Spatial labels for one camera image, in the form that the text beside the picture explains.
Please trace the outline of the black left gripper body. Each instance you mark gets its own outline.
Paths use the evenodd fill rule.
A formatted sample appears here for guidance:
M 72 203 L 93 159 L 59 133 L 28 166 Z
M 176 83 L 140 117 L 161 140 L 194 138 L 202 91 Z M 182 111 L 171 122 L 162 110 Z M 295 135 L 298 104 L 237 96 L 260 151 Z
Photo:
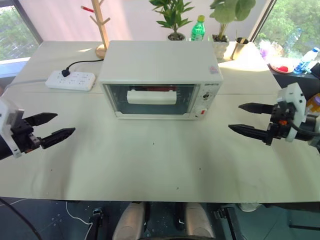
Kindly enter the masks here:
M 12 138 L 22 153 L 29 153 L 40 147 L 40 140 L 33 135 L 33 126 L 37 125 L 34 117 L 19 119 L 13 127 L 11 127 Z

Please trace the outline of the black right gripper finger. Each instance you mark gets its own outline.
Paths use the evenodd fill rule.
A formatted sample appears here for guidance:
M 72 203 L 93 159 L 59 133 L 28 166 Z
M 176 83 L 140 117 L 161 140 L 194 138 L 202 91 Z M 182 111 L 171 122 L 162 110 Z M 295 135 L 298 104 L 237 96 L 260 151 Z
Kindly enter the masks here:
M 245 124 L 229 124 L 228 127 L 240 135 L 269 144 L 269 134 L 266 130 L 256 129 L 253 126 Z
M 268 114 L 271 115 L 274 109 L 274 105 L 262 104 L 262 103 L 244 103 L 238 106 L 240 109 L 254 114 Z

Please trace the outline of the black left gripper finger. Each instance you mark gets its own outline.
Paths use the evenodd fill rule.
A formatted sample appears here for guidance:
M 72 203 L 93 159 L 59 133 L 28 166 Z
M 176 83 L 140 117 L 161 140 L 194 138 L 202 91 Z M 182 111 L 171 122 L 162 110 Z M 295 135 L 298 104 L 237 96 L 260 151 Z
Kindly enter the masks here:
M 57 113 L 51 112 L 42 112 L 36 115 L 32 115 L 26 118 L 26 121 L 33 127 L 33 126 L 40 126 L 45 123 L 48 123 L 53 118 L 57 117 Z
M 43 149 L 52 147 L 70 137 L 75 130 L 75 127 L 57 130 L 47 137 L 39 138 L 40 145 Z

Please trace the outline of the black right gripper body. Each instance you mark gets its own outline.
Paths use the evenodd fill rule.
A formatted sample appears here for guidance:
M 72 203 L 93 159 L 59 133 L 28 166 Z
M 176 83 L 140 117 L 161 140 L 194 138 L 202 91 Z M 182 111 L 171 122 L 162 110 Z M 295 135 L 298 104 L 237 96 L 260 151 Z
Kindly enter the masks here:
M 267 127 L 267 137 L 264 143 L 268 146 L 272 144 L 273 139 L 286 138 L 290 132 L 291 126 L 289 120 L 294 119 L 296 108 L 292 103 L 284 101 L 272 106 L 270 123 Z

